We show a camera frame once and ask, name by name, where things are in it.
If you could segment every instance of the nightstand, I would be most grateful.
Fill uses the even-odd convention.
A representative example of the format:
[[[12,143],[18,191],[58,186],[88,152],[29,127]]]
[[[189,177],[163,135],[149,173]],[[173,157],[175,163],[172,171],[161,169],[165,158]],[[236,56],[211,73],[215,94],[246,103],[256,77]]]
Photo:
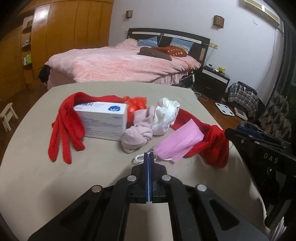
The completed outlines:
[[[195,80],[194,89],[206,97],[220,102],[229,81],[230,78],[227,75],[204,66],[199,77]]]

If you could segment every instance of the curtain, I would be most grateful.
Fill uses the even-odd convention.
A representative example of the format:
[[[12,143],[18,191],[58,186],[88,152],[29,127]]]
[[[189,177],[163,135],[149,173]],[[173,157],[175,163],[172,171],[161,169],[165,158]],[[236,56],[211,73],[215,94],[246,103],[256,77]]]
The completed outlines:
[[[296,41],[284,26],[283,62],[266,109],[259,117],[262,129],[287,141],[294,138],[296,108]]]

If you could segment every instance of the beige tablecloth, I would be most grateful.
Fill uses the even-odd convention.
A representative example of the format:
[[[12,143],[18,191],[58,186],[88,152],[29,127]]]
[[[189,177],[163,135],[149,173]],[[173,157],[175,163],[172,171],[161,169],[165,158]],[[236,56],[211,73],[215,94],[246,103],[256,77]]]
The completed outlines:
[[[52,88],[20,123],[0,168],[0,212],[20,241],[27,240],[93,185],[107,187],[129,175],[135,155],[148,151],[164,138],[155,137],[146,146],[126,154],[120,142],[85,137],[84,151],[72,148],[71,165],[63,162],[61,149],[57,161],[52,163],[47,155],[51,123],[62,101],[78,91],[92,96],[146,96],[147,105],[156,105],[167,97],[177,100],[181,108],[202,122],[217,125],[189,89],[135,82],[87,82]],[[224,169],[206,165],[199,155],[175,164],[161,164],[168,174],[186,185],[206,184],[261,231],[268,232],[263,223],[266,211],[262,199],[234,146]],[[171,241],[167,204],[131,205],[126,240]]]

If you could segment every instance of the white box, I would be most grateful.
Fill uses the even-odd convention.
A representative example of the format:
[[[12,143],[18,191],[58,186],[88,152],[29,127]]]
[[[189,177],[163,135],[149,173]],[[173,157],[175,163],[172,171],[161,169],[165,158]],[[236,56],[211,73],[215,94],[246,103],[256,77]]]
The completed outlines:
[[[127,105],[91,102],[74,106],[80,116],[86,137],[119,141],[126,130]]]

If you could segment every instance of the white wall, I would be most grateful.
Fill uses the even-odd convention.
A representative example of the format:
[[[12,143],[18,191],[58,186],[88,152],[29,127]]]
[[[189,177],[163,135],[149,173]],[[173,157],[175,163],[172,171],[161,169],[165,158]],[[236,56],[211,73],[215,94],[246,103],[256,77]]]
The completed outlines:
[[[133,10],[129,20],[127,10]],[[213,27],[214,15],[225,18],[223,29]],[[264,103],[268,100],[272,88],[267,86],[275,82],[281,63],[283,36],[243,0],[114,0],[109,45],[122,42],[129,28],[165,28],[210,38],[219,49],[207,63],[224,67],[229,85],[242,81],[257,89]]]

